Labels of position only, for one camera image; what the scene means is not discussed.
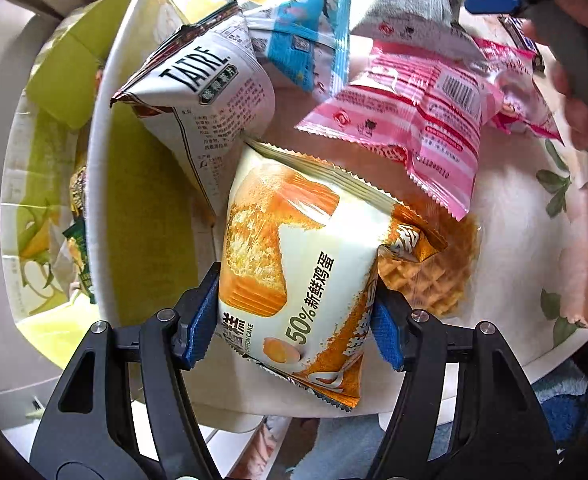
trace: red logo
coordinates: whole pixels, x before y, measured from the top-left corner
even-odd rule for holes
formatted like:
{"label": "red logo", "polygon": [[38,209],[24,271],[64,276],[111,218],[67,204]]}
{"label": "red logo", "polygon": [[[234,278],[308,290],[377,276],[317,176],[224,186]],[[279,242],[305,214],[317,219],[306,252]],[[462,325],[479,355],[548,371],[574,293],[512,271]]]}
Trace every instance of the red logo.
{"label": "red logo", "polygon": [[336,112],[334,114],[334,121],[339,123],[341,126],[346,126],[350,122],[349,116],[347,115],[345,110],[341,110],[340,112]]}
{"label": "red logo", "polygon": [[378,25],[378,30],[380,30],[384,35],[391,36],[394,34],[394,27],[392,27],[389,23],[383,22]]}

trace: human hand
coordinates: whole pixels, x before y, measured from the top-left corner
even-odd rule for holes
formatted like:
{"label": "human hand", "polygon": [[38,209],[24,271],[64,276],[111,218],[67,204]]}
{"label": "human hand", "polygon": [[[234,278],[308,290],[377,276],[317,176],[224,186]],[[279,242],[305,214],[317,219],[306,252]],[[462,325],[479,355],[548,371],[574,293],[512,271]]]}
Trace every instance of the human hand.
{"label": "human hand", "polygon": [[[578,23],[588,27],[588,0],[554,0],[556,4]],[[536,43],[545,44],[537,33],[532,22],[523,24],[523,33]],[[551,68],[552,84],[558,92],[566,96],[565,119],[571,128],[571,138],[577,150],[588,150],[588,106],[580,99],[572,96],[567,72],[560,63]]]}

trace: pink candy wrapper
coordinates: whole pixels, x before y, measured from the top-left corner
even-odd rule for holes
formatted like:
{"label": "pink candy wrapper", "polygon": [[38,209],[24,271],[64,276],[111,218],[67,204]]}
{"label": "pink candy wrapper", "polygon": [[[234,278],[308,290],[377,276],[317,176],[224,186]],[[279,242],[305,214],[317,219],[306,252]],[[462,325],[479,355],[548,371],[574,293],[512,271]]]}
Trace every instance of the pink candy wrapper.
{"label": "pink candy wrapper", "polygon": [[503,108],[492,118],[492,123],[506,133],[533,134],[547,139],[561,140],[548,104],[532,79],[533,52],[474,38],[486,62],[469,65],[498,86],[504,94]]}
{"label": "pink candy wrapper", "polygon": [[501,109],[503,94],[479,75],[441,60],[389,54],[388,45],[375,43],[365,72],[296,127],[403,163],[460,220],[469,211],[481,126]]}

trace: metal screw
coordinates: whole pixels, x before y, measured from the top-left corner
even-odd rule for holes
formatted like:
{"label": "metal screw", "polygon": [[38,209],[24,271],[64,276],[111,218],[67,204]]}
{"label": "metal screw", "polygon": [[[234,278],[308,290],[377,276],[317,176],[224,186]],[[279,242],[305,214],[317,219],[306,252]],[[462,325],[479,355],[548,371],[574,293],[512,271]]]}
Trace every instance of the metal screw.
{"label": "metal screw", "polygon": [[91,325],[91,331],[94,334],[105,332],[105,330],[107,330],[107,321],[97,321],[96,323]]}
{"label": "metal screw", "polygon": [[429,319],[429,313],[426,310],[411,311],[411,318],[417,323],[425,323]]}
{"label": "metal screw", "polygon": [[164,308],[158,311],[156,318],[158,321],[171,321],[175,315],[173,308]]}
{"label": "metal screw", "polygon": [[492,335],[494,332],[496,332],[496,327],[491,324],[489,321],[484,321],[482,322],[478,328],[481,330],[481,332],[483,332],[485,335]]}

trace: orange and white snack wrapper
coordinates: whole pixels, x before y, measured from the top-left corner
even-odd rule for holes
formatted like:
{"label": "orange and white snack wrapper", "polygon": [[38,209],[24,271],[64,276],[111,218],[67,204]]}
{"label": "orange and white snack wrapper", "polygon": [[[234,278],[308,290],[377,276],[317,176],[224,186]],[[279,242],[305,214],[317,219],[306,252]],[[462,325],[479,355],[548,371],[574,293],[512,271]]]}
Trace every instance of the orange and white snack wrapper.
{"label": "orange and white snack wrapper", "polygon": [[217,332],[260,366],[350,410],[360,399],[379,248],[422,262],[446,245],[365,181],[250,141],[227,211]]}

